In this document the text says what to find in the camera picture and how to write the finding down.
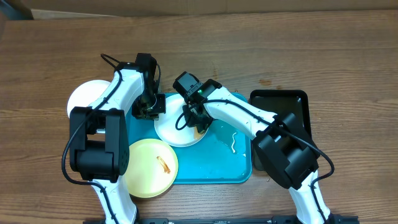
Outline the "yellow plate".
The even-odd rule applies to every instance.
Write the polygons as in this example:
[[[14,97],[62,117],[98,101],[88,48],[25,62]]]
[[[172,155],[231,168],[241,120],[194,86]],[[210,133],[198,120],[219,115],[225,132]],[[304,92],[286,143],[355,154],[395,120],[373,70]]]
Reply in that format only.
[[[143,139],[129,146],[129,164],[124,174],[130,195],[152,198],[166,192],[178,173],[178,159],[167,143]]]

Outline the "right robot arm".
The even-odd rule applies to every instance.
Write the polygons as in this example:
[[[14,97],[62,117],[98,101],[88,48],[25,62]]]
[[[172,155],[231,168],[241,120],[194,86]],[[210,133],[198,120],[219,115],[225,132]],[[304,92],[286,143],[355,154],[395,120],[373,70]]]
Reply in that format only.
[[[203,130],[217,119],[244,133],[269,177],[289,190],[297,219],[301,223],[329,223],[331,212],[318,185],[329,175],[318,174],[317,160],[331,160],[316,147],[294,114],[256,108],[214,80],[176,81],[173,87],[187,104],[182,114],[187,126]]]

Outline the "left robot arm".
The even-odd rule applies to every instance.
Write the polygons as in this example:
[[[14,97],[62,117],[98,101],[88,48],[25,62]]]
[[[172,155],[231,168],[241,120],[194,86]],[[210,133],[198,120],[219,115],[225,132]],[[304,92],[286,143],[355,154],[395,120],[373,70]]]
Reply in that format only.
[[[62,174],[70,183],[94,188],[105,212],[105,223],[136,223],[137,207],[123,179],[129,162],[126,117],[158,119],[165,113],[159,93],[159,64],[119,62],[104,93],[70,113],[70,138],[62,154]]]

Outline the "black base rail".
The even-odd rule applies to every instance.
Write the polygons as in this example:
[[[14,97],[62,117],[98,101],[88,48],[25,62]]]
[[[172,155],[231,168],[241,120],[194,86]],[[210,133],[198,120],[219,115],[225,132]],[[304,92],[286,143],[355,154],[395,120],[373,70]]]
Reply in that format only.
[[[104,224],[105,220],[83,221],[83,224]],[[283,215],[272,218],[232,218],[225,220],[212,219],[185,219],[169,220],[167,218],[143,218],[133,222],[135,224],[299,224],[301,223],[296,216]],[[358,217],[344,217],[331,214],[328,222],[331,224],[359,224]]]

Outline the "black water tray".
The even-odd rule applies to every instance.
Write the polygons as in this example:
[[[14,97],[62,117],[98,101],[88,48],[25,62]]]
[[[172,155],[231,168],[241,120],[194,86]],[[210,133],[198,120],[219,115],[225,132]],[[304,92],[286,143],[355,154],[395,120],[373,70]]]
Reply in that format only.
[[[254,90],[249,103],[276,114],[293,113],[302,122],[308,135],[312,135],[308,96],[303,90]]]

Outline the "white plate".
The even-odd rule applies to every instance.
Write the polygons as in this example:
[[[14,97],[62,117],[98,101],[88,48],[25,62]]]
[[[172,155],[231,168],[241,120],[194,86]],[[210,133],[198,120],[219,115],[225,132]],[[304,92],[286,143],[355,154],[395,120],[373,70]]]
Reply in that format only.
[[[70,113],[74,107],[87,107],[90,103],[96,101],[109,85],[110,82],[106,80],[91,80],[77,87],[68,99],[68,117],[70,117]]]
[[[206,131],[200,134],[197,128],[187,126],[180,131],[175,128],[177,118],[183,113],[184,105],[186,105],[184,99],[178,94],[166,97],[165,113],[160,114],[158,120],[154,121],[158,137],[171,146],[188,147],[196,144],[206,135]]]

